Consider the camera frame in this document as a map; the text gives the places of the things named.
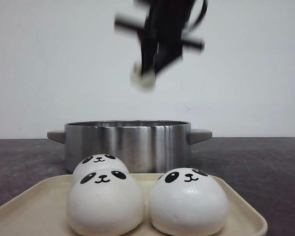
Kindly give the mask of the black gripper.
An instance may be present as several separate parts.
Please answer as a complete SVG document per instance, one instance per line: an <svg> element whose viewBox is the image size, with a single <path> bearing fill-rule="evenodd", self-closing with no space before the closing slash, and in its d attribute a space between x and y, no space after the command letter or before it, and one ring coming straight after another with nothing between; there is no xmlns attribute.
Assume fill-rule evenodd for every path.
<svg viewBox="0 0 295 236"><path fill-rule="evenodd" d="M148 34L156 40L141 42L141 75L154 70L159 73L174 60L182 56L182 46L202 51L205 43L187 39L186 35L198 27L205 17L205 2L202 1L198 15L189 23L194 0L136 0L135 3L148 7L143 23L125 15L116 15L114 26L133 31L138 35Z"/></svg>

